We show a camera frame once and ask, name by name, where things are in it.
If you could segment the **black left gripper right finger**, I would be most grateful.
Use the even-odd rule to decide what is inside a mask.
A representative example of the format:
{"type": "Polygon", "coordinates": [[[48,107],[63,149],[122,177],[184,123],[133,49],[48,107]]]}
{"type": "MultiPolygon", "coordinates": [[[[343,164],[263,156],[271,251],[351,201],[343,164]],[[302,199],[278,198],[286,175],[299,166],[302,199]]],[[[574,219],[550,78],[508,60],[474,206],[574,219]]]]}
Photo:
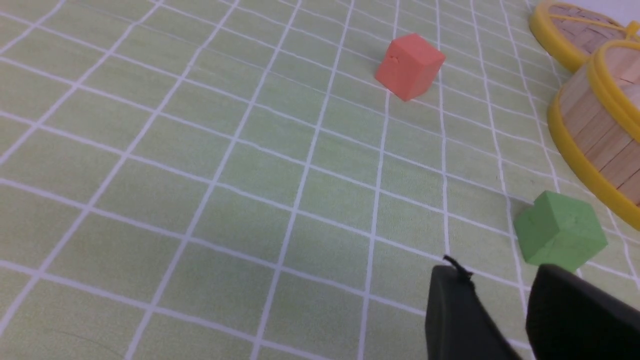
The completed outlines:
{"type": "Polygon", "coordinates": [[[537,360],[637,360],[640,312],[555,264],[542,264],[526,324],[537,360]]]}

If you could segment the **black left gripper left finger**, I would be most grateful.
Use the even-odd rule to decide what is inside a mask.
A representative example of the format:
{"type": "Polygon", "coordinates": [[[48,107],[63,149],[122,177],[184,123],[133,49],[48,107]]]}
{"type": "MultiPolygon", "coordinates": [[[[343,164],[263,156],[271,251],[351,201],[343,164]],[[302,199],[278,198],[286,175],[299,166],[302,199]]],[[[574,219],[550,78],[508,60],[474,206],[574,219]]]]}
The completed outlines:
{"type": "Polygon", "coordinates": [[[425,315],[430,360],[520,360],[482,305],[468,271],[449,255],[430,273],[425,315]]]}

